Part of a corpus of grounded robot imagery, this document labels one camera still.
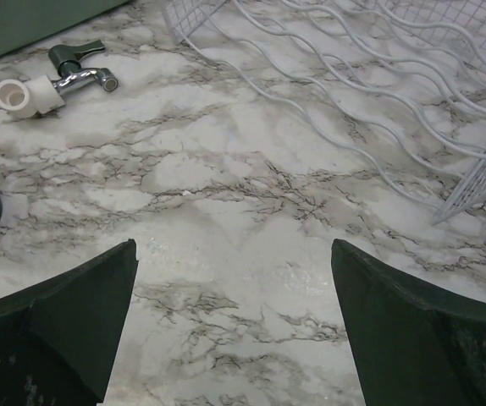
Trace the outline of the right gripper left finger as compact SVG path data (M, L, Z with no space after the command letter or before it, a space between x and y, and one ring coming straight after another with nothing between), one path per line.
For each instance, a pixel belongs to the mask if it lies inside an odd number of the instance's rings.
M0 405L102 403L137 268L129 239L0 298Z

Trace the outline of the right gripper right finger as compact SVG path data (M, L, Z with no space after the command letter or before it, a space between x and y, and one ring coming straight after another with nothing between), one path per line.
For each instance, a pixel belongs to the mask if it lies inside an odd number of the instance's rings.
M335 290L368 405L486 405L486 303L331 247Z

